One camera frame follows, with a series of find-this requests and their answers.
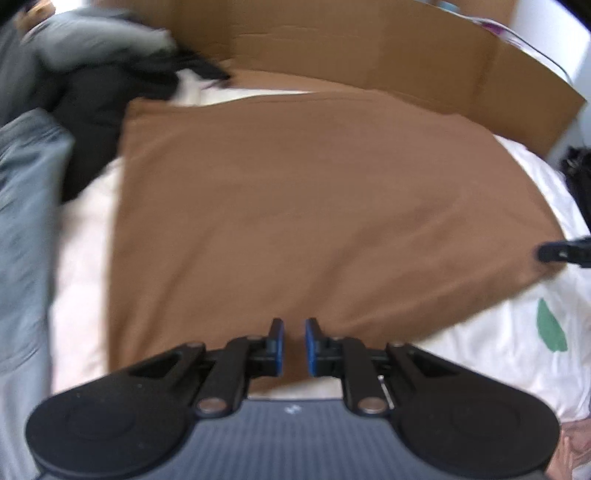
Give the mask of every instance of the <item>cardboard panel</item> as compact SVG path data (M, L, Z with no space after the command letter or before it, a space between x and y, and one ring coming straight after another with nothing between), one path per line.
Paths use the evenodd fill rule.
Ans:
M232 56L228 1L187 0L177 5L174 33L179 42L218 60Z
M236 66L367 84L387 19L382 0L234 0Z
M549 152L584 104L538 61L471 22L415 0L95 0L234 68L379 89ZM508 22L515 0L457 0Z
M499 43L469 117L544 157L584 103L540 62Z
M421 2L393 2L369 87L449 105L467 115L497 39Z

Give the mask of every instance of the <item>bed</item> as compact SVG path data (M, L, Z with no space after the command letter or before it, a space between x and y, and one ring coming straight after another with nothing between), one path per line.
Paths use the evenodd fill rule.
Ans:
M213 105L255 95L303 93L209 87L192 72L179 73L177 105ZM523 145L497 137L538 186L567 239L589 230L561 175ZM53 392L107 371L105 305L113 222L123 158L114 160L82 195L63 206L56 296L51 308ZM590 416L591 271L574 265L551 280L477 314L417 345L477 372L528 391L548 403L562 422ZM334 380L265 393L267 397L340 396ZM588 478L580 467L574 478Z

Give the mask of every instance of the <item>brown towel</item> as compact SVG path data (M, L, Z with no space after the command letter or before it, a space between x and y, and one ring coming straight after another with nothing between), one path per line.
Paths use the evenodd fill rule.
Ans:
M109 302L111 369L304 319L368 346L413 340L558 271L549 206L489 131L385 94L176 108L138 100Z

